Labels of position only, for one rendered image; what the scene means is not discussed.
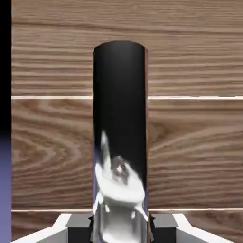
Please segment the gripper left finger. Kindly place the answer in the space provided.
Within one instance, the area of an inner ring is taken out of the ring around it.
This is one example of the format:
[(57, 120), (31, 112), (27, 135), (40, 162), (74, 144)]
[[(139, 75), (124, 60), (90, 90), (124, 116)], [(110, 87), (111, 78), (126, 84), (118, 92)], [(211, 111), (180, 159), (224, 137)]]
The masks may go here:
[(91, 243), (91, 213), (61, 213), (54, 224), (10, 243)]

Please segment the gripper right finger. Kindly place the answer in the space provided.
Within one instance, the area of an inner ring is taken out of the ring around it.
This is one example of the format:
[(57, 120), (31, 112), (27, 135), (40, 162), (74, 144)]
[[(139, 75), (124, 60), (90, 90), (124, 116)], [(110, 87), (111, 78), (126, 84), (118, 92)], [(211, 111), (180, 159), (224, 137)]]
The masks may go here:
[(150, 243), (235, 243), (190, 224), (182, 213), (150, 214)]

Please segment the dark shiny curved metal handle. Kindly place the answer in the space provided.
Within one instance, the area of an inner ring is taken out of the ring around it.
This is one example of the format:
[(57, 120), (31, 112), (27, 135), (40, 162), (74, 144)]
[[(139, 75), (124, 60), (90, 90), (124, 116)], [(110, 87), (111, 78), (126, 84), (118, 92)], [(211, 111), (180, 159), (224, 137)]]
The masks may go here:
[(93, 51), (93, 243), (148, 243), (147, 75), (142, 44)]

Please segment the wooden cabinet door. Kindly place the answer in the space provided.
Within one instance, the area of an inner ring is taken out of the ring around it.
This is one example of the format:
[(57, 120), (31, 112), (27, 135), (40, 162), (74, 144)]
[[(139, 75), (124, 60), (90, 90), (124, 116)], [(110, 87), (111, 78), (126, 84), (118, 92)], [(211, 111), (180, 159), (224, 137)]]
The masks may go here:
[[(150, 208), (243, 208), (243, 100), (151, 100)], [(12, 207), (92, 206), (90, 99), (12, 100)]]
[(243, 96), (243, 0), (12, 0), (12, 93), (90, 95), (110, 40), (146, 47), (151, 96)]
[[(235, 243), (243, 243), (243, 210), (174, 210), (166, 213), (183, 213), (192, 226)], [(13, 212), (11, 239), (14, 241), (51, 227), (59, 215), (59, 212)]]

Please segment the wooden cabinet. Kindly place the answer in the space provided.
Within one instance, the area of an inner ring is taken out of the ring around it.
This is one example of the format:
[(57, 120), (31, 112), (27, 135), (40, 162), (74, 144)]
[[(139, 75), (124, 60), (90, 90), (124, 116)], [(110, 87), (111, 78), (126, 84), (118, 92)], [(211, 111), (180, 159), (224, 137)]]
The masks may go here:
[(149, 206), (243, 243), (243, 0), (12, 0), (14, 238), (92, 206), (93, 48), (148, 50)]

